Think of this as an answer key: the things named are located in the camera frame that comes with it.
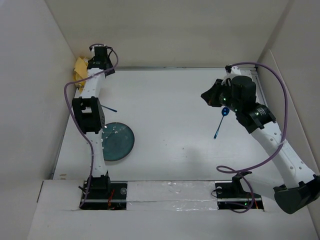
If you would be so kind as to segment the yellow car-print cloth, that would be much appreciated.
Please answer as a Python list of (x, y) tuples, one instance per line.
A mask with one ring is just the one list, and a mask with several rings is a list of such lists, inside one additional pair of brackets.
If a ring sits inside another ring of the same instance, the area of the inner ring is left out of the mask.
[[(74, 69), (73, 69), (73, 81), (74, 82), (85, 79), (88, 77), (88, 73), (87, 73), (88, 61), (89, 61), (89, 59), (87, 57), (80, 56), (77, 58), (77, 60), (74, 64)], [(82, 91), (85, 87), (85, 84), (86, 84), (85, 81), (81, 81), (79, 83), (74, 84), (80, 94), (82, 93)]]

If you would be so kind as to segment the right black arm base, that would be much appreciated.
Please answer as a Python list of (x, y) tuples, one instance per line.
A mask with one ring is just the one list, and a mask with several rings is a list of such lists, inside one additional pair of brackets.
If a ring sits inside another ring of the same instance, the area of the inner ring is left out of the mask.
[(249, 209), (264, 210), (262, 197), (254, 194), (254, 200), (249, 190), (244, 190), (241, 180), (243, 177), (236, 174), (231, 180), (216, 181), (211, 196), (216, 198), (219, 210), (231, 210), (233, 212), (242, 213)]

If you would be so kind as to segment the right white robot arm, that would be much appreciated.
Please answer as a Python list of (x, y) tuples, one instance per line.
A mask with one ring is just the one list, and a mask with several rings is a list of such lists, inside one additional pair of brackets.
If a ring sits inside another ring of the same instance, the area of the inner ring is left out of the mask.
[(256, 84), (245, 75), (217, 79), (201, 94), (211, 107), (226, 107), (236, 120), (263, 147), (280, 173), (283, 183), (254, 176), (252, 170), (236, 173), (228, 193), (242, 198), (260, 195), (274, 200), (287, 214), (293, 214), (320, 196), (320, 177), (304, 164), (285, 140), (269, 108), (256, 101)]

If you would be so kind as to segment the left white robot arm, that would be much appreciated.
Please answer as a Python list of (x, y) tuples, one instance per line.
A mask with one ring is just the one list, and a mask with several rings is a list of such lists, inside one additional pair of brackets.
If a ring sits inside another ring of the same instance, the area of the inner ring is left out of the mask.
[(108, 73), (115, 71), (108, 50), (104, 44), (89, 47), (92, 58), (88, 61), (87, 78), (78, 97), (72, 100), (72, 110), (79, 132), (90, 147), (91, 166), (89, 177), (80, 189), (83, 192), (82, 204), (93, 194), (107, 198), (111, 194), (110, 178), (103, 156), (102, 133), (105, 128), (105, 115), (99, 100), (101, 84)]

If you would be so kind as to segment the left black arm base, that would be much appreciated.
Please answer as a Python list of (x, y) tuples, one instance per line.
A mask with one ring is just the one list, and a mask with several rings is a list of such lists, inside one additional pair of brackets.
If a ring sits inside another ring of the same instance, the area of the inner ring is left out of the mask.
[(81, 210), (126, 210), (127, 209), (128, 183), (112, 181), (108, 190), (90, 188), (87, 198), (82, 192), (80, 200)]

